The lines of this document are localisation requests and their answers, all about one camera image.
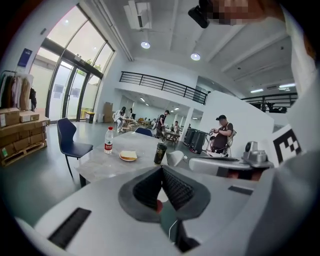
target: blue chair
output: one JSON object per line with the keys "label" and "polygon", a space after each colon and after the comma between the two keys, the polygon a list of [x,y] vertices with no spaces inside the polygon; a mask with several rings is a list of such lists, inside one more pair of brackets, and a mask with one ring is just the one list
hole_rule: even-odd
{"label": "blue chair", "polygon": [[147,135],[147,136],[153,137],[152,132],[149,129],[138,128],[138,129],[135,130],[135,132],[137,134],[143,134],[143,135]]}
{"label": "blue chair", "polygon": [[59,147],[62,154],[65,155],[65,160],[72,175],[68,157],[76,158],[77,160],[93,149],[93,145],[74,142],[74,135],[77,128],[68,118],[62,118],[56,123],[58,130]]}

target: black machine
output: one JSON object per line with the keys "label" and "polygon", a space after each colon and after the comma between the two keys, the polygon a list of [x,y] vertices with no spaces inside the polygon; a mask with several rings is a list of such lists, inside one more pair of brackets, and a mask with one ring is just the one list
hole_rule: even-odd
{"label": "black machine", "polygon": [[205,139],[207,137],[208,133],[201,131],[201,130],[197,130],[192,138],[192,141],[189,145],[189,149],[191,152],[196,153],[196,154],[200,154],[202,152],[202,147],[205,143]]}
{"label": "black machine", "polygon": [[184,138],[184,142],[183,142],[184,145],[186,145],[186,146],[190,145],[196,131],[197,131],[197,129],[193,129],[193,128],[190,128],[187,131],[185,138]]}

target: water bottle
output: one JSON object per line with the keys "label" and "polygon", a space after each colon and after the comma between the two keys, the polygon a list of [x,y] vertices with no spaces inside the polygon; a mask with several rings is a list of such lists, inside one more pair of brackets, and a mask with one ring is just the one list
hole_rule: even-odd
{"label": "water bottle", "polygon": [[113,139],[114,139],[114,131],[112,127],[109,127],[104,137],[104,153],[111,154]]}

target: air conditioner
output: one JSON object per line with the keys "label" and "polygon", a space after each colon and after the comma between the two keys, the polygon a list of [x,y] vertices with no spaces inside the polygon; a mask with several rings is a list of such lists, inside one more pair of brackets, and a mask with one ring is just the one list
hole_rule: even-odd
{"label": "air conditioner", "polygon": [[128,1],[124,7],[130,28],[133,30],[151,29],[151,4],[149,2]]}

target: black railing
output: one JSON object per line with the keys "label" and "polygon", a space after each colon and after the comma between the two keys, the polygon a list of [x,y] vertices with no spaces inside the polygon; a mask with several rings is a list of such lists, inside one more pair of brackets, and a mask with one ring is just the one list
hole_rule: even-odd
{"label": "black railing", "polygon": [[243,98],[242,100],[262,110],[263,112],[286,113],[287,109],[291,108],[297,99],[298,94],[296,92],[291,92],[249,97]]}
{"label": "black railing", "polygon": [[207,94],[184,84],[163,79],[157,76],[122,71],[120,82],[147,86],[206,104]]}

